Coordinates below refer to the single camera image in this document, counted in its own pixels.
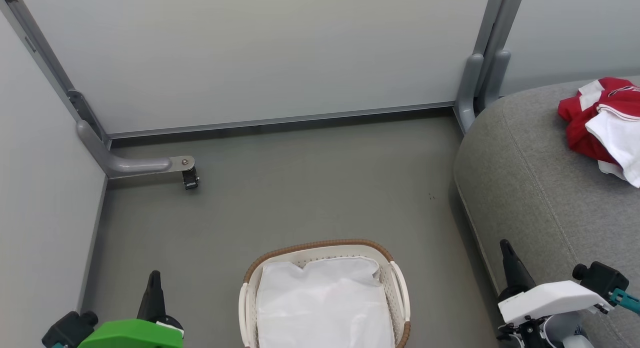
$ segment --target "gray metal bracket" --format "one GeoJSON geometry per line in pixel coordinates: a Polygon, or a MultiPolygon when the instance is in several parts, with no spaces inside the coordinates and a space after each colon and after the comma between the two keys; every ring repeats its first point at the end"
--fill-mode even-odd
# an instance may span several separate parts
{"type": "Polygon", "coordinates": [[[111,153],[102,143],[91,125],[80,120],[75,125],[78,137],[93,158],[98,162],[109,179],[135,177],[138,175],[182,172],[185,189],[196,188],[199,178],[195,171],[195,159],[192,156],[173,156],[170,158],[128,159],[111,153]]]}
{"type": "Polygon", "coordinates": [[[482,112],[487,106],[500,98],[500,87],[503,85],[510,58],[512,58],[512,54],[508,51],[501,50],[496,52],[482,88],[480,88],[480,95],[477,99],[478,111],[482,112]]]}
{"type": "Polygon", "coordinates": [[[496,18],[498,18],[498,12],[500,11],[500,5],[503,0],[487,0],[486,8],[484,9],[484,16],[480,23],[480,30],[478,31],[478,37],[475,40],[475,47],[473,48],[473,54],[483,54],[487,49],[489,38],[491,37],[491,31],[494,30],[494,24],[496,18]]]}
{"type": "Polygon", "coordinates": [[[467,133],[469,127],[471,127],[471,124],[476,119],[476,114],[474,113],[474,93],[476,92],[476,84],[478,83],[480,69],[482,69],[484,60],[485,57],[483,57],[482,54],[473,54],[466,59],[460,86],[457,89],[453,112],[464,134],[467,133]]]}
{"type": "Polygon", "coordinates": [[[102,125],[100,125],[100,122],[91,110],[91,106],[89,105],[89,102],[87,102],[87,99],[85,99],[85,96],[75,89],[68,90],[68,92],[66,92],[66,96],[69,98],[69,101],[73,105],[75,111],[80,115],[80,119],[89,123],[91,129],[93,129],[100,140],[102,140],[102,143],[107,145],[109,143],[109,136],[105,133],[102,125]]]}
{"type": "Polygon", "coordinates": [[[493,30],[484,51],[486,59],[482,65],[480,78],[475,88],[476,96],[482,97],[479,106],[480,111],[498,99],[500,87],[511,58],[511,54],[505,51],[505,44],[514,25],[521,2],[522,0],[502,0],[500,4],[500,10],[498,10],[493,30]]]}

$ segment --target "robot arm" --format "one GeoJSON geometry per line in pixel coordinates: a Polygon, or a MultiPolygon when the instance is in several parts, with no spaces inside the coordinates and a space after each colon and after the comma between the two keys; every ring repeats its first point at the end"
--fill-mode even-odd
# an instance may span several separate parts
{"type": "Polygon", "coordinates": [[[525,348],[555,347],[552,340],[565,348],[592,347],[585,337],[574,334],[579,315],[573,312],[608,314],[620,305],[640,314],[640,301],[625,292],[629,280],[605,264],[594,262],[590,268],[578,264],[572,275],[580,284],[565,280],[536,285],[509,241],[503,239],[500,247],[507,288],[498,297],[505,321],[498,339],[516,339],[525,348]]]}
{"type": "Polygon", "coordinates": [[[183,348],[185,330],[165,311],[160,272],[149,275],[136,319],[107,321],[98,329],[94,312],[69,312],[42,337],[46,348],[101,348],[105,346],[162,346],[183,348]]]}

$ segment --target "sofa seam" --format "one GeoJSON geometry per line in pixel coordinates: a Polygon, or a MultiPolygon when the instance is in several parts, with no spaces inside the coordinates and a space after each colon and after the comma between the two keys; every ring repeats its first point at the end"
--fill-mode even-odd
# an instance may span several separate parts
{"type": "MultiPolygon", "coordinates": [[[[555,226],[557,228],[556,229],[556,234],[558,235],[558,237],[560,237],[562,239],[562,241],[565,243],[565,245],[569,249],[569,253],[567,253],[567,255],[569,256],[569,259],[572,259],[573,265],[578,264],[578,257],[576,255],[576,252],[574,251],[574,248],[571,246],[571,243],[569,243],[569,239],[567,238],[567,234],[565,233],[564,229],[562,228],[562,225],[560,224],[560,221],[558,220],[558,217],[556,216],[554,210],[551,209],[551,205],[549,203],[549,199],[547,197],[547,194],[546,194],[545,190],[542,188],[542,185],[538,181],[536,175],[533,174],[533,172],[531,171],[530,163],[524,157],[524,154],[522,153],[522,149],[520,148],[518,142],[515,140],[514,135],[512,134],[512,130],[509,128],[509,124],[507,124],[507,118],[505,117],[505,111],[503,109],[501,109],[500,113],[502,115],[502,122],[504,124],[504,127],[506,128],[506,131],[509,134],[509,138],[510,138],[511,142],[513,143],[514,147],[516,148],[520,160],[525,165],[526,173],[528,174],[528,176],[531,179],[531,181],[537,187],[537,189],[538,189],[538,197],[542,200],[542,202],[544,202],[544,205],[546,206],[546,209],[547,209],[547,214],[551,216],[551,218],[553,219],[553,222],[555,223],[555,226]]],[[[602,316],[599,316],[599,320],[604,323],[604,325],[606,326],[606,329],[609,331],[610,334],[612,334],[613,336],[617,337],[623,344],[628,346],[628,348],[632,347],[631,344],[626,339],[624,339],[624,337],[622,337],[620,332],[618,332],[618,330],[613,326],[613,324],[610,322],[610,320],[603,319],[602,316]]]]}
{"type": "Polygon", "coordinates": [[[487,270],[487,273],[489,273],[489,278],[491,279],[491,284],[493,285],[493,290],[497,297],[500,294],[500,288],[498,286],[498,281],[496,280],[496,277],[495,277],[496,275],[494,275],[494,270],[491,269],[491,265],[489,264],[489,259],[487,258],[487,253],[485,252],[485,247],[482,244],[482,241],[480,241],[480,236],[478,235],[478,230],[476,229],[473,216],[471,216],[469,207],[467,207],[467,201],[465,200],[464,195],[462,195],[462,190],[460,189],[458,180],[456,179],[455,176],[456,176],[456,173],[454,172],[453,179],[455,181],[455,188],[457,189],[457,194],[460,197],[462,206],[465,209],[464,211],[466,212],[466,217],[469,219],[469,225],[471,226],[471,230],[473,230],[473,233],[475,234],[476,245],[478,247],[478,250],[480,250],[480,255],[482,256],[484,267],[487,270]]]}

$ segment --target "red and white clothing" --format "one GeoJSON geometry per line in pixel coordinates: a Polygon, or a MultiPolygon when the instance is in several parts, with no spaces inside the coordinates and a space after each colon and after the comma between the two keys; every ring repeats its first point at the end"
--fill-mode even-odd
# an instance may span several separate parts
{"type": "Polygon", "coordinates": [[[640,188],[640,88],[625,79],[599,79],[560,101],[558,114],[569,122],[570,149],[640,188]]]}

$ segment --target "white fabric bag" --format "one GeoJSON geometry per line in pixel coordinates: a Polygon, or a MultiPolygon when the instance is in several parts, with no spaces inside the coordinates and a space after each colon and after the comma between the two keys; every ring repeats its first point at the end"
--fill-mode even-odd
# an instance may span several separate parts
{"type": "Polygon", "coordinates": [[[256,297],[260,348],[393,348],[379,274],[366,257],[266,264],[256,297]]]}

